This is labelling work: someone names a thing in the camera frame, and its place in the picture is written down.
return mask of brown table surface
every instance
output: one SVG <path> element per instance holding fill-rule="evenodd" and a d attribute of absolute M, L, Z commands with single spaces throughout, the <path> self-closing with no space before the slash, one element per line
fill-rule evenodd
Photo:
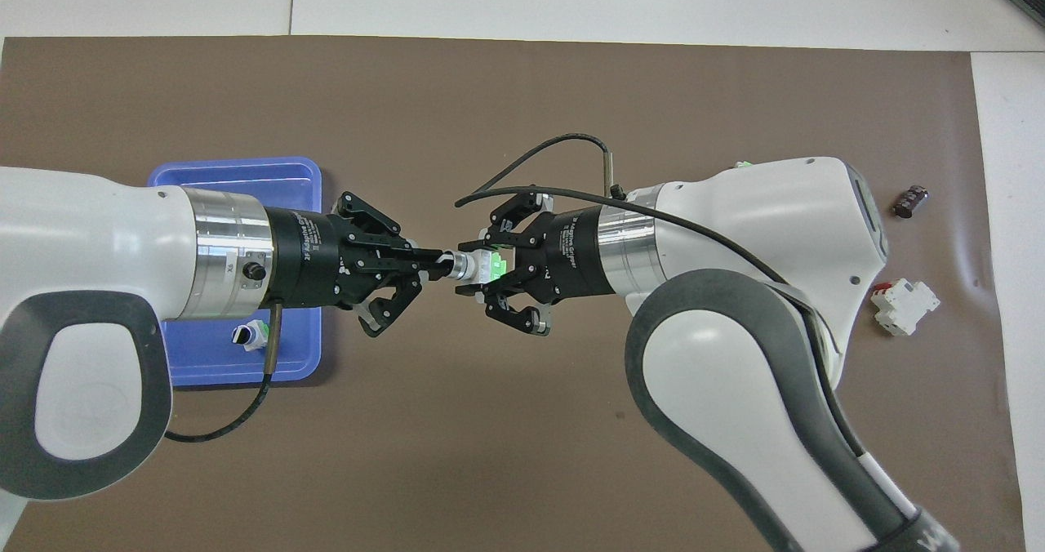
<path fill-rule="evenodd" d="M 7 39 L 0 162 L 145 183 L 161 162 L 306 155 L 422 246 L 471 239 L 454 200 L 549 136 L 587 132 L 627 188 L 835 155 L 887 208 L 883 279 L 943 305 L 909 339 L 858 317 L 840 398 L 966 550 L 1022 550 L 969 54 L 447 39 Z M 599 191 L 565 143 L 511 183 Z M 559 209 L 574 207 L 560 203 Z M 164 442 L 119 484 L 32 504 L 8 550 L 764 550 L 716 482 L 643 421 L 623 301 L 566 301 L 551 338 L 433 284 L 377 340 L 325 314 L 321 369 L 231 436 Z M 209 431 L 253 390 L 180 391 Z"/>

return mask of black knob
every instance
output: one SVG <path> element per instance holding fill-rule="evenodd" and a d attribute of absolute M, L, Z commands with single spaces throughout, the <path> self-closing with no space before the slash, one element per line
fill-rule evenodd
<path fill-rule="evenodd" d="M 243 264 L 243 276 L 251 280 L 261 280 L 264 278 L 264 267 L 257 262 L 247 262 Z"/>

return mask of blue tray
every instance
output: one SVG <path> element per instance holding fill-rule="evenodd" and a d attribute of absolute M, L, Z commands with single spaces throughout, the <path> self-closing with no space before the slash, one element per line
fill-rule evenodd
<path fill-rule="evenodd" d="M 246 193 L 270 207 L 322 212 L 320 169 L 302 157 L 168 162 L 154 169 L 148 184 Z M 268 322 L 269 310 L 242 320 L 164 322 L 171 383 L 177 387 L 260 383 L 264 350 L 247 352 L 230 340 L 236 325 L 253 319 Z M 312 373 L 320 364 L 321 343 L 318 307 L 284 310 L 273 381 L 300 381 Z"/>

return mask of white component with red button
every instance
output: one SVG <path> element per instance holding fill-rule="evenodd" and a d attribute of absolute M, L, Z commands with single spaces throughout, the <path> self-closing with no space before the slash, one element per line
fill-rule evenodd
<path fill-rule="evenodd" d="M 870 291 L 870 302 L 879 308 L 875 319 L 893 336 L 914 334 L 918 322 L 939 306 L 939 299 L 924 281 L 884 281 Z"/>

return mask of green plastic piece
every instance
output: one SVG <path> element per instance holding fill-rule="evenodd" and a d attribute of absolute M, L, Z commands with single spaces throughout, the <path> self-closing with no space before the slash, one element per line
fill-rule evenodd
<path fill-rule="evenodd" d="M 508 272 L 508 261 L 494 252 L 490 255 L 490 280 L 497 280 Z"/>

